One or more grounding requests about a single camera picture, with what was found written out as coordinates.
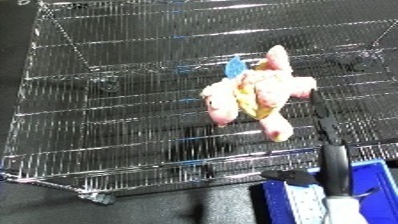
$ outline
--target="stuffed animal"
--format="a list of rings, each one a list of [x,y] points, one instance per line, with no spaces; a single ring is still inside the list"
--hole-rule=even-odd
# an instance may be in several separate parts
[[[286,141],[293,135],[292,125],[280,110],[290,97],[308,98],[316,89],[312,77],[293,77],[289,57],[280,46],[272,47],[254,69],[248,69],[239,57],[226,66],[227,78],[203,89],[210,118],[225,127],[241,110],[259,121],[264,134],[275,142]]]

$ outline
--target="blue bin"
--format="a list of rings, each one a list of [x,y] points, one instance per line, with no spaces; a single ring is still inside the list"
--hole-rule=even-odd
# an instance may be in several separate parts
[[[379,191],[361,202],[361,213],[369,224],[398,224],[398,190],[384,160],[353,163],[354,193],[371,188]],[[318,172],[309,169],[309,173]],[[289,186],[282,181],[263,183],[273,224],[321,224],[325,214],[323,189],[318,185]]]

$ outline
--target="chrome wire grid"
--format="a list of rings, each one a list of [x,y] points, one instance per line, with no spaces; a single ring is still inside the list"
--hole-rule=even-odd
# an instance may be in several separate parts
[[[308,101],[270,142],[245,115],[225,128],[199,96],[239,54],[277,44],[313,76],[354,160],[396,159],[398,2],[391,0],[39,3],[3,154],[9,181],[88,193],[149,193],[260,180],[316,166]]]

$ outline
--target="metal wire shelf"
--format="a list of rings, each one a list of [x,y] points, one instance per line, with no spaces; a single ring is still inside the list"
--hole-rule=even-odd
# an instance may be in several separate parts
[[[332,103],[354,160],[396,159],[398,3],[390,0],[40,2],[3,154],[9,181],[148,193],[316,165],[308,102],[284,143],[244,115],[214,127],[199,97],[239,54],[285,46]]]

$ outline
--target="teddy bear ear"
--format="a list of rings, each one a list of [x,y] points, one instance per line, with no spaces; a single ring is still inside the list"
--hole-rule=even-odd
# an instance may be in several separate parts
[[[283,46],[276,45],[272,47],[268,51],[266,58],[270,69],[292,72],[288,53]]]
[[[233,79],[245,70],[248,70],[246,63],[240,60],[239,56],[235,56],[225,66],[225,75]]]
[[[200,93],[200,96],[204,99],[206,97],[209,97],[213,94],[213,86],[206,86]]]

